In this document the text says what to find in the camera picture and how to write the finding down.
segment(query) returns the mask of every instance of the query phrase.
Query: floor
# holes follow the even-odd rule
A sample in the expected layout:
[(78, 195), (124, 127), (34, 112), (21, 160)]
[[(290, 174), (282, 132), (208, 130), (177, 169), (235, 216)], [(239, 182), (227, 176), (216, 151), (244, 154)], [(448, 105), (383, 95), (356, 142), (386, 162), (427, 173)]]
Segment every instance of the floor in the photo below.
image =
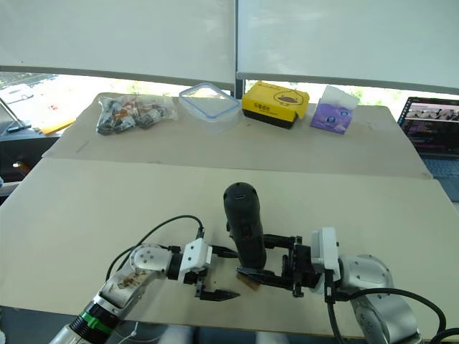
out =
[[(59, 315), (32, 310), (18, 310), (10, 307), (1, 309), (0, 328), (6, 335), (7, 344), (46, 344), (60, 331), (60, 329), (74, 319), (73, 315)], [(124, 322), (112, 335), (108, 344), (118, 344), (123, 337), (131, 333), (135, 323)], [(129, 343), (157, 343), (150, 339), (161, 336), (165, 325), (140, 324), (138, 337), (134, 340), (123, 341)], [(216, 328), (200, 328), (195, 333), (194, 343), (199, 344), (232, 344), (255, 343), (255, 333), (239, 330), (223, 330)], [(288, 335), (290, 344), (335, 344), (334, 338), (310, 337), (305, 335)], [(363, 344), (363, 340), (350, 340), (350, 344)]]

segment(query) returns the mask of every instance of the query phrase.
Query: yellow box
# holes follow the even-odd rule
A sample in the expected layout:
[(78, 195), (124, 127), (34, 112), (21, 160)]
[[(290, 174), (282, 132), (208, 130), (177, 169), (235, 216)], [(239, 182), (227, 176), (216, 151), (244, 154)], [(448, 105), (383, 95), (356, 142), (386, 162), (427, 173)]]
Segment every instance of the yellow box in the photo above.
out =
[(244, 115), (256, 120), (292, 128), (296, 118), (304, 118), (309, 94), (259, 81), (242, 96)]

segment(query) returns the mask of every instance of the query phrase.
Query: black handheld device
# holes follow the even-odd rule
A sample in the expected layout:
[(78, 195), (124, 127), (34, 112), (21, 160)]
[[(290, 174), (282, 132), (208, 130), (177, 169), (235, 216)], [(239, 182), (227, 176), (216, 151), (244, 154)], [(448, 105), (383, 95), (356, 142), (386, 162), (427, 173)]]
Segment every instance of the black handheld device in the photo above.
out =
[(234, 183), (223, 194), (227, 231), (236, 243), (243, 267), (262, 269), (266, 263), (260, 202), (257, 191), (247, 183)]

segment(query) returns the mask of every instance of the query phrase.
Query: wooden table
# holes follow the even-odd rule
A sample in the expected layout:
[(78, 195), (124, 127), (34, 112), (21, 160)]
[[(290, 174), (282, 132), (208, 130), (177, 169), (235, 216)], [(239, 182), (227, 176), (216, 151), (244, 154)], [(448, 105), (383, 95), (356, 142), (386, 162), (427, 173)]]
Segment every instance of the wooden table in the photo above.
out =
[[(374, 122), (362, 124), (362, 109), (373, 113)], [(231, 183), (246, 181), (260, 196), (265, 233), (301, 235), (307, 244), (313, 230), (334, 226), (341, 254), (375, 255), (389, 266), (397, 287), (431, 299), (445, 311), (448, 323), (459, 323), (459, 308), (451, 302), (459, 283), (459, 215), (440, 184), (418, 163), (402, 132), (379, 122), (377, 113), (385, 112), (380, 107), (360, 108), (358, 122), (345, 136), (309, 128), (307, 123), (286, 131), (243, 119), (234, 131), (211, 137), (183, 117), (145, 132), (106, 138), (93, 135), (97, 113), (87, 111), (0, 207), (0, 304), (78, 314), (102, 285), (117, 253), (179, 214), (197, 215), (210, 244), (234, 249), (225, 231), (222, 194)], [(382, 128), (388, 132), (386, 140)], [(246, 137), (249, 133), (254, 135), (251, 139)], [(235, 138), (240, 142), (231, 143)], [(155, 149), (158, 140), (169, 145)], [(391, 140), (404, 145), (392, 145)], [(222, 142), (245, 150), (227, 149), (224, 155)], [(212, 152), (210, 143), (222, 149), (220, 154), (197, 154), (197, 148)], [(274, 143), (280, 145), (277, 150)], [(358, 165), (356, 151), (364, 144), (375, 150), (374, 156), (367, 153)], [(395, 146), (399, 149), (394, 155), (382, 148)], [(295, 158), (283, 155), (289, 149), (296, 152)], [(137, 154), (139, 150), (149, 156)], [(365, 161), (378, 168), (365, 167)], [(393, 168), (395, 161), (402, 167)], [(355, 163), (366, 170), (358, 171)], [(156, 232), (151, 241), (184, 246), (195, 233), (195, 223), (181, 220)], [(283, 253), (268, 251), (267, 268), (280, 273)], [(268, 286), (255, 292), (235, 278), (236, 266), (236, 259), (216, 259), (207, 284), (234, 290), (240, 297), (205, 302), (194, 297), (190, 285), (155, 281), (129, 318), (331, 335), (322, 296), (305, 290), (303, 299), (295, 299), (287, 290)], [(409, 303), (422, 334), (431, 338), (435, 316)], [(344, 335), (362, 336), (350, 304), (337, 304), (336, 312)]]

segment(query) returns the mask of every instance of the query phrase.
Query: laptop screen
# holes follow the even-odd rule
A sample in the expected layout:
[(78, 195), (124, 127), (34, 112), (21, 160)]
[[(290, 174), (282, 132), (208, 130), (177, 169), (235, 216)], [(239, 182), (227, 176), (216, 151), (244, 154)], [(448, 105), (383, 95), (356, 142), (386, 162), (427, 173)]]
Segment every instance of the laptop screen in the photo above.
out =
[(459, 100), (409, 97), (398, 123), (419, 153), (459, 154)]

